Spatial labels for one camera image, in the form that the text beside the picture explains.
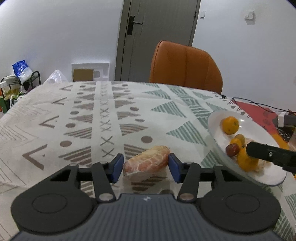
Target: patterned tablecloth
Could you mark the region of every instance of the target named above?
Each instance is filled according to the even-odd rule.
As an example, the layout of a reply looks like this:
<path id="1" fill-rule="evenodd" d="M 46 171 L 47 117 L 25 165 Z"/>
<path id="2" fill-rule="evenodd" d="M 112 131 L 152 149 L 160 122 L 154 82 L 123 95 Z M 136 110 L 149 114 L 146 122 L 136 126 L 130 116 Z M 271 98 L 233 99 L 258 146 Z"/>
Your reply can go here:
<path id="1" fill-rule="evenodd" d="M 220 95 L 184 87 L 133 82 L 44 84 L 19 101 L 0 120 L 0 240 L 17 232 L 11 218 L 13 199 L 71 162 L 89 167 L 110 162 L 117 153 L 129 159 L 155 145 L 166 145 L 181 161 L 213 167 L 220 160 L 208 143 L 207 118 L 215 110 L 239 111 Z M 93 195 L 92 182 L 81 189 Z M 122 192 L 175 194 L 180 184 L 169 171 L 144 182 L 121 177 L 113 185 Z M 275 232 L 292 240 L 296 224 L 296 183 L 266 187 L 280 201 Z M 210 191 L 202 183 L 199 196 Z"/>

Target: light switch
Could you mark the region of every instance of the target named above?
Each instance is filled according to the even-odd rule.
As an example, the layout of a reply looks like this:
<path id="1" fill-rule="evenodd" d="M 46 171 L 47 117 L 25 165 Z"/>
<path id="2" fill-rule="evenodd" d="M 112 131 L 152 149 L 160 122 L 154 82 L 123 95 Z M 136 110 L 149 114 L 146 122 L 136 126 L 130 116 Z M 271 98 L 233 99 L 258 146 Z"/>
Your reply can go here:
<path id="1" fill-rule="evenodd" d="M 205 18 L 205 11 L 200 12 L 200 18 Z"/>
<path id="2" fill-rule="evenodd" d="M 245 20 L 254 20 L 254 11 L 253 10 L 248 10 L 246 12 L 246 15 L 244 17 Z"/>

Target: orange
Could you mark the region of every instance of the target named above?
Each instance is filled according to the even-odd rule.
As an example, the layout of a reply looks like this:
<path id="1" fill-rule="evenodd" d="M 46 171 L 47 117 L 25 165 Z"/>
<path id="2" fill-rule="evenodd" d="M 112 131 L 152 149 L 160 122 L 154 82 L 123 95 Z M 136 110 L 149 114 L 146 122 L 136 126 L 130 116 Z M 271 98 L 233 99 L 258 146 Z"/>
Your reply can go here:
<path id="1" fill-rule="evenodd" d="M 224 120 L 222 120 L 222 130 L 227 135 L 237 133 L 237 131 L 239 130 L 239 121 L 233 116 L 225 118 Z"/>
<path id="2" fill-rule="evenodd" d="M 230 141 L 230 144 L 237 144 L 239 146 L 240 149 L 242 149 L 242 142 L 240 139 L 238 138 L 233 138 L 231 141 Z"/>
<path id="3" fill-rule="evenodd" d="M 246 138 L 244 137 L 243 134 L 237 134 L 234 138 L 240 139 L 242 142 L 242 145 L 244 146 L 246 143 Z"/>
<path id="4" fill-rule="evenodd" d="M 253 171 L 258 165 L 259 159 L 248 156 L 246 148 L 242 148 L 237 155 L 237 163 L 245 172 Z"/>

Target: chair backrest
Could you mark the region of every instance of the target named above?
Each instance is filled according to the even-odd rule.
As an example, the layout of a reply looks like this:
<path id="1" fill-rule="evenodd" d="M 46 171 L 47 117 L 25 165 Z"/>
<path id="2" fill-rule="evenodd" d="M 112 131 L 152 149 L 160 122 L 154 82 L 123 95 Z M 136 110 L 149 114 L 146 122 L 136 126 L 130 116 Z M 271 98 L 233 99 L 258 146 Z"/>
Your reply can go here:
<path id="1" fill-rule="evenodd" d="M 207 52 L 169 41 L 156 46 L 149 81 L 217 93 L 223 86 L 221 73 Z"/>

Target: green striped pattern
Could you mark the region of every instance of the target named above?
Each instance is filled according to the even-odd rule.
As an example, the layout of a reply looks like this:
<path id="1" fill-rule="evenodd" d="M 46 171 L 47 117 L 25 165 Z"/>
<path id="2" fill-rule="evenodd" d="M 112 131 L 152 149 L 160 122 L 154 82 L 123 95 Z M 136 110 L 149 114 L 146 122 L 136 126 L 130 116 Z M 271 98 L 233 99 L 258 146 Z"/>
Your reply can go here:
<path id="1" fill-rule="evenodd" d="M 207 144 L 203 140 L 201 134 L 192 125 L 192 123 L 190 121 L 186 122 L 185 124 L 183 124 L 182 126 L 180 126 L 176 130 L 169 131 L 167 134 L 177 137 L 183 141 L 188 141 L 188 142 L 196 143 L 196 144 L 203 144 L 203 145 L 207 146 Z"/>
<path id="2" fill-rule="evenodd" d="M 189 108 L 196 117 L 208 117 L 211 113 L 200 105 L 190 105 Z"/>
<path id="3" fill-rule="evenodd" d="M 278 188 L 283 192 L 283 184 L 278 185 Z"/>
<path id="4" fill-rule="evenodd" d="M 148 85 L 148 86 L 153 86 L 153 87 L 159 88 L 158 84 L 154 84 L 154 83 L 139 82 L 139 84 Z"/>
<path id="5" fill-rule="evenodd" d="M 211 104 L 211 103 L 207 103 L 207 105 L 213 110 L 213 111 L 216 111 L 216 110 L 227 110 L 225 108 L 222 108 L 220 106 L 217 106 L 217 105 L 214 105 L 214 104 Z"/>
<path id="6" fill-rule="evenodd" d="M 194 92 L 194 91 L 192 91 L 192 93 L 195 94 L 198 98 L 202 98 L 203 100 L 213 98 L 212 96 L 203 95 L 201 93 Z"/>
<path id="7" fill-rule="evenodd" d="M 177 116 L 181 116 L 181 117 L 186 118 L 186 116 L 180 111 L 180 109 L 178 108 L 178 106 L 175 104 L 174 101 L 161 104 L 160 106 L 157 106 L 151 110 L 156 111 L 156 112 L 168 113 L 171 115 L 177 115 Z"/>
<path id="8" fill-rule="evenodd" d="M 202 126 L 203 126 L 206 130 L 209 129 L 208 122 L 207 122 L 208 118 L 209 118 L 209 117 L 199 117 L 199 118 L 197 118 L 197 119 L 199 120 L 199 122 L 202 124 Z"/>
<path id="9" fill-rule="evenodd" d="M 189 95 L 189 94 L 177 94 L 177 96 L 178 96 L 180 99 L 194 99 L 194 97 L 192 97 L 192 96 Z"/>
<path id="10" fill-rule="evenodd" d="M 175 94 L 186 94 L 186 91 L 183 90 L 181 87 L 176 87 L 172 85 L 167 85 L 167 87 Z"/>
<path id="11" fill-rule="evenodd" d="M 163 90 L 145 91 L 143 93 L 150 94 L 150 95 L 156 95 L 158 97 L 170 100 L 170 96 L 166 92 L 164 92 Z"/>
<path id="12" fill-rule="evenodd" d="M 181 98 L 182 101 L 186 103 L 186 105 L 200 105 L 198 101 L 194 98 Z"/>
<path id="13" fill-rule="evenodd" d="M 215 164 L 219 163 L 221 163 L 221 159 L 213 151 L 210 151 L 200 165 L 205 168 L 213 168 Z"/>
<path id="14" fill-rule="evenodd" d="M 274 232 L 277 233 L 283 240 L 293 241 L 293 231 L 285 213 L 281 210 L 281 215 L 276 223 Z"/>
<path id="15" fill-rule="evenodd" d="M 294 218 L 296 219 L 296 194 L 285 196 L 285 199 L 290 206 Z"/>

